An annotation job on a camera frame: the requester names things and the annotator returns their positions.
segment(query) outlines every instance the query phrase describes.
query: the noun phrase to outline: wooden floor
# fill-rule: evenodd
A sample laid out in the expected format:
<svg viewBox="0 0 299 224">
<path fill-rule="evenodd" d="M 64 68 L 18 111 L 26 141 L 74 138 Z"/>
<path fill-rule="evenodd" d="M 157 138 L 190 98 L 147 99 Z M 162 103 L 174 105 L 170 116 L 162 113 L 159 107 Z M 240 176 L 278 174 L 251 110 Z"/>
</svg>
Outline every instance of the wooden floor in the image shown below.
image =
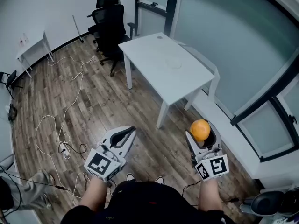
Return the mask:
<svg viewBox="0 0 299 224">
<path fill-rule="evenodd" d="M 89 151 L 107 130 L 133 125 L 137 127 L 137 137 L 126 158 L 127 166 L 114 178 L 116 183 L 124 181 L 128 172 L 132 172 L 140 181 L 163 176 L 167 185 L 181 193 L 184 186 L 198 181 L 199 175 L 192 168 L 184 130 L 193 121 L 200 119 L 200 115 L 193 108 L 185 112 L 186 100 L 181 100 L 170 107 L 163 127 L 156 129 L 162 104 L 158 94 L 137 70 L 132 71 L 133 89 L 129 90 L 122 63 L 118 64 L 114 77 L 110 77 L 111 64 L 100 66 L 101 56 L 94 51 L 93 37 L 89 35 L 84 40 L 84 43 L 75 41 L 54 54 L 55 61 L 72 56 L 75 60 L 86 62 L 95 56 L 93 61 L 83 66 L 81 92 L 65 116 L 63 133 L 70 135 L 73 147 L 78 150 L 79 145 L 85 143 Z M 69 58 L 57 65 L 48 66 L 47 59 L 44 59 L 33 68 L 32 79 L 25 75 L 20 81 L 24 89 L 15 89 L 13 104 L 18 109 L 18 115 L 13 124 L 13 142 L 21 177 L 30 178 L 43 168 L 51 172 L 58 182 L 51 159 L 35 146 L 35 131 L 45 115 L 54 116 L 56 128 L 60 129 L 64 112 L 74 102 L 80 87 L 80 76 L 71 79 L 80 72 L 80 66 L 80 62 L 73 62 Z M 84 161 L 74 152 L 71 152 L 69 160 L 57 152 L 59 143 L 53 118 L 46 117 L 42 121 L 37 130 L 37 144 L 44 152 L 52 155 L 61 182 L 73 190 L 77 174 L 85 172 Z M 230 168 L 228 175 L 219 178 L 224 212 L 237 223 L 252 223 L 255 217 L 241 213 L 238 208 L 240 203 L 226 203 L 226 200 L 255 195 L 258 193 L 257 185 L 226 146 L 224 150 L 228 154 Z M 77 195 L 83 195 L 84 185 L 85 179 L 80 176 Z M 190 204 L 197 204 L 199 186 L 191 186 L 186 190 L 184 197 Z M 74 206 L 70 192 L 55 188 L 50 190 L 53 210 L 37 210 L 44 224 L 59 223 Z"/>
</svg>

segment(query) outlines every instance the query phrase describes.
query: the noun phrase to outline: orange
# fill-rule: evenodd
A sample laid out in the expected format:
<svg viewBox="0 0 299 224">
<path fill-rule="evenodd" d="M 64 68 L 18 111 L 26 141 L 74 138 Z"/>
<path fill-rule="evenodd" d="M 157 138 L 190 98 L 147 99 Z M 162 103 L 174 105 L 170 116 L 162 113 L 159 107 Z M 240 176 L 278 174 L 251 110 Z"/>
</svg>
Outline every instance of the orange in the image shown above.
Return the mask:
<svg viewBox="0 0 299 224">
<path fill-rule="evenodd" d="M 191 124 L 190 133 L 192 133 L 197 142 L 206 140 L 210 132 L 211 127 L 204 119 L 199 119 Z"/>
</svg>

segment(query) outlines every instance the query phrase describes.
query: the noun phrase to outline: gray pants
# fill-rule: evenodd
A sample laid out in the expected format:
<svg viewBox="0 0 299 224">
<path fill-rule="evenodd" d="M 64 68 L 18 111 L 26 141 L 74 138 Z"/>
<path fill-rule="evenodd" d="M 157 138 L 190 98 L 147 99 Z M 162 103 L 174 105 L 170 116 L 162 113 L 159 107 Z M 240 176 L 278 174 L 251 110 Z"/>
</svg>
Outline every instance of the gray pants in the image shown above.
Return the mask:
<svg viewBox="0 0 299 224">
<path fill-rule="evenodd" d="M 45 170 L 41 170 L 36 173 L 29 180 L 34 182 L 40 182 L 45 184 L 51 184 L 49 182 L 49 174 Z M 20 204 L 20 193 L 13 181 L 8 178 L 3 178 L 3 180 L 9 185 L 11 194 L 14 199 L 14 207 L 16 209 Z M 45 208 L 48 200 L 44 196 L 46 193 L 46 188 L 48 186 L 33 182 L 26 182 L 23 186 L 18 185 L 21 192 L 21 205 L 19 210 L 33 210 L 35 208 Z"/>
</svg>

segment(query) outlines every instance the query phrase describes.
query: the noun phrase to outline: person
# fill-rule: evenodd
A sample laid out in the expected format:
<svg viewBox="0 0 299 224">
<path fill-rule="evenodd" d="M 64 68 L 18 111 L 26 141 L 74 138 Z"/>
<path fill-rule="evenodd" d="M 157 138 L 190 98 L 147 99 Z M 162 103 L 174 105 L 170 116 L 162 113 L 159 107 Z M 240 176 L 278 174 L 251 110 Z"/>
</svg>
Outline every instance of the person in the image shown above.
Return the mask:
<svg viewBox="0 0 299 224">
<path fill-rule="evenodd" d="M 0 177 L 0 213 L 9 209 L 51 209 L 51 204 L 46 195 L 47 185 L 34 182 L 55 185 L 53 176 L 45 170 L 37 172 L 25 185 L 19 185 L 11 179 Z"/>
<path fill-rule="evenodd" d="M 105 208 L 107 185 L 93 177 L 79 206 L 63 217 L 61 224 L 73 223 L 189 223 L 233 224 L 224 215 L 216 179 L 201 182 L 198 209 L 174 188 L 155 182 L 136 182 L 132 174 L 119 184 Z"/>
</svg>

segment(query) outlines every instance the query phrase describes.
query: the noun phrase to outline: window handle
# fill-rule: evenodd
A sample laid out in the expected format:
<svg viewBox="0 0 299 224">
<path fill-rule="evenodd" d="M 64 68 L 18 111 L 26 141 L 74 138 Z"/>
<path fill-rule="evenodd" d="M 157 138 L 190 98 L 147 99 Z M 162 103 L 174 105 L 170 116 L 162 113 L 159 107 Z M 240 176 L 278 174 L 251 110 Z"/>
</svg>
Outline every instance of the window handle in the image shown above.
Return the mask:
<svg viewBox="0 0 299 224">
<path fill-rule="evenodd" d="M 295 116 L 289 115 L 289 118 L 290 118 L 292 123 L 296 122 L 296 125 L 298 124 Z"/>
</svg>

